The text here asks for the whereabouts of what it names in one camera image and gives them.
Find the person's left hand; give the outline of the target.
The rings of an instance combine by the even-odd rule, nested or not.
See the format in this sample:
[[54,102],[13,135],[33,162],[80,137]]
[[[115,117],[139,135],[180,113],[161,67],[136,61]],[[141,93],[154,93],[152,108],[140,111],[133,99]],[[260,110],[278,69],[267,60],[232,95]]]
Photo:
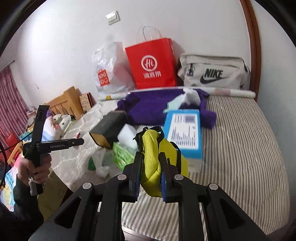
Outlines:
[[37,184],[45,184],[50,174],[51,161],[51,155],[44,154],[42,155],[41,166],[35,167],[32,161],[22,158],[18,166],[18,179],[26,186],[29,186],[30,177],[32,177]]

